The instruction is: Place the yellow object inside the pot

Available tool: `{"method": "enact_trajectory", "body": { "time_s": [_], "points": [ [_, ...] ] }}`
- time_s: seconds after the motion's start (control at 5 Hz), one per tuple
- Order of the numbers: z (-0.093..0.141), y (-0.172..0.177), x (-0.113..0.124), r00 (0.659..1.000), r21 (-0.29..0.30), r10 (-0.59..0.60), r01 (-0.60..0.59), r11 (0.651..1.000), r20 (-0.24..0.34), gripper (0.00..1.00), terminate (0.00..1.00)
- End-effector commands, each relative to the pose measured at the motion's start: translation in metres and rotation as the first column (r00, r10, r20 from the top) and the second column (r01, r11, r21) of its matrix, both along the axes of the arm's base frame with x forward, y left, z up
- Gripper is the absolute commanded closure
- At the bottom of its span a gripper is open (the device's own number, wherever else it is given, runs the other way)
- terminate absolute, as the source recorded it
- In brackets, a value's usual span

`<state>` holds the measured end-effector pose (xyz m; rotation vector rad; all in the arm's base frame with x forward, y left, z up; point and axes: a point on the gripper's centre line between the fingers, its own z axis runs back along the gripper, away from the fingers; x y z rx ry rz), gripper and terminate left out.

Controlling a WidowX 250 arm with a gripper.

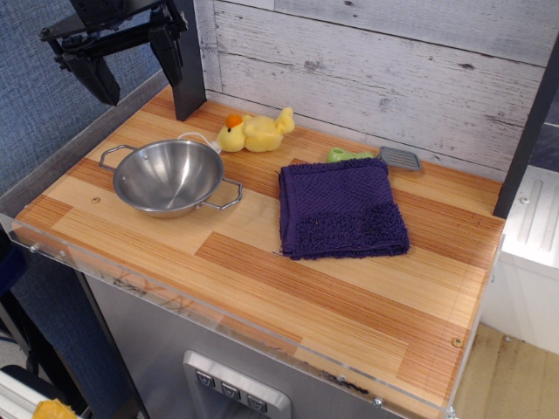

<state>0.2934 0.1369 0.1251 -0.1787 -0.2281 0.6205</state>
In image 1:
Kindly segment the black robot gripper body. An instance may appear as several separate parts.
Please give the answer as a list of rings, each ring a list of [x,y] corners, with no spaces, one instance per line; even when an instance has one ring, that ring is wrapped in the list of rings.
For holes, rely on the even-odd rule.
[[[188,29],[174,1],[72,1],[73,13],[43,28],[39,39],[57,58],[104,58],[155,43],[164,51]]]

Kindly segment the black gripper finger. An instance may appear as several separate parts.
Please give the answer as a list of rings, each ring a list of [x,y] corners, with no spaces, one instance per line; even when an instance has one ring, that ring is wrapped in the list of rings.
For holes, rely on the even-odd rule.
[[[109,106],[118,105],[121,89],[104,58],[66,52],[62,58],[78,81],[99,102]]]
[[[148,30],[148,41],[152,52],[171,86],[177,86],[183,80],[181,61],[168,27],[157,26]]]

